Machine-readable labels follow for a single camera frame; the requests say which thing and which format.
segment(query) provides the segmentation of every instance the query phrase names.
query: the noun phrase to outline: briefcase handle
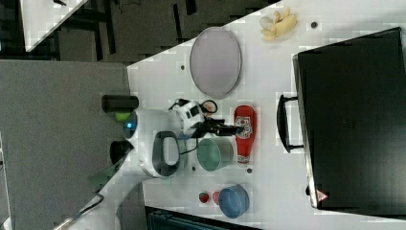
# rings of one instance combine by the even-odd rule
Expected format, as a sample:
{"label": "briefcase handle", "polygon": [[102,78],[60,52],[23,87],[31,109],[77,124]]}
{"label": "briefcase handle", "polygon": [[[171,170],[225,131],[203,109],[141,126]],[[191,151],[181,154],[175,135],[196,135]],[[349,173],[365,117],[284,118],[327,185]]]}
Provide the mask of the briefcase handle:
{"label": "briefcase handle", "polygon": [[287,125],[286,106],[284,104],[296,100],[298,100],[298,97],[286,98],[284,95],[281,95],[277,110],[278,133],[280,134],[280,138],[284,148],[289,153],[293,149],[300,149],[304,147],[304,145],[299,146],[290,145],[289,141],[289,127]]}

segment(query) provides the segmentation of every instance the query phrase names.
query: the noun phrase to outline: sticker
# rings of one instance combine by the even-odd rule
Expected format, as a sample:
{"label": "sticker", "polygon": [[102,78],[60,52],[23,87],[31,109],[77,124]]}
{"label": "sticker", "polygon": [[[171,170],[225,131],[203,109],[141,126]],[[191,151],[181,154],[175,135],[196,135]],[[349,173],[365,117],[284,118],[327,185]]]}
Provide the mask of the sticker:
{"label": "sticker", "polygon": [[237,133],[237,136],[241,139],[247,139],[253,133],[253,128],[251,127],[250,117],[236,117],[236,123],[239,127],[244,127],[244,130],[240,133]]}
{"label": "sticker", "polygon": [[249,156],[238,155],[237,156],[237,161],[238,161],[238,163],[241,163],[241,164],[248,164],[248,162],[250,162],[250,157]]}
{"label": "sticker", "polygon": [[328,199],[328,195],[316,190],[316,195],[317,195],[317,200],[319,200],[319,202]]}

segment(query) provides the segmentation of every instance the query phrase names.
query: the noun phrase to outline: red warning label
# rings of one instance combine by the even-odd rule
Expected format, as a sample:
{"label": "red warning label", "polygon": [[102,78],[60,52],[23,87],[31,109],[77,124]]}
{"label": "red warning label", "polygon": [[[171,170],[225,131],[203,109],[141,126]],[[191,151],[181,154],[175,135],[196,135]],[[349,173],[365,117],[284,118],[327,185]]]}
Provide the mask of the red warning label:
{"label": "red warning label", "polygon": [[317,194],[317,200],[319,200],[319,202],[328,198],[328,195],[326,195],[318,190],[316,190],[316,194]]}

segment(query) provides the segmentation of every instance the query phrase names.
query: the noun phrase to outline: black cylinder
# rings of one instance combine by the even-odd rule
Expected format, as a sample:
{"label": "black cylinder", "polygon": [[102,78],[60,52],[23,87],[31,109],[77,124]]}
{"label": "black cylinder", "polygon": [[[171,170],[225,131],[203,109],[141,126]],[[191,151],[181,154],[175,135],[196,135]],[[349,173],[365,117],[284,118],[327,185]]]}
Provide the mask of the black cylinder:
{"label": "black cylinder", "polygon": [[136,96],[130,95],[104,95],[101,98],[101,108],[104,112],[132,112],[138,108],[139,101]]}

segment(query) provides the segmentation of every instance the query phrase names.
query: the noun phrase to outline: small red object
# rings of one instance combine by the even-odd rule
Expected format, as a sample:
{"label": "small red object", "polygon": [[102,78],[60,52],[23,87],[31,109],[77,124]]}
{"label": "small red object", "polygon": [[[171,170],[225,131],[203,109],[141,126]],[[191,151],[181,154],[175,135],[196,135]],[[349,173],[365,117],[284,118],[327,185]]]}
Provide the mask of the small red object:
{"label": "small red object", "polygon": [[209,198],[210,198],[209,195],[206,193],[199,194],[199,199],[200,199],[200,202],[202,202],[202,203],[207,203],[207,201],[209,201]]}
{"label": "small red object", "polygon": [[216,205],[218,205],[218,196],[220,195],[220,192],[214,192],[213,194],[212,194],[212,198],[213,198],[213,201],[214,201],[214,203],[216,204]]}
{"label": "small red object", "polygon": [[257,112],[248,105],[238,106],[234,111],[234,121],[236,126],[244,127],[242,132],[237,133],[236,142],[238,164],[246,167],[257,132]]}

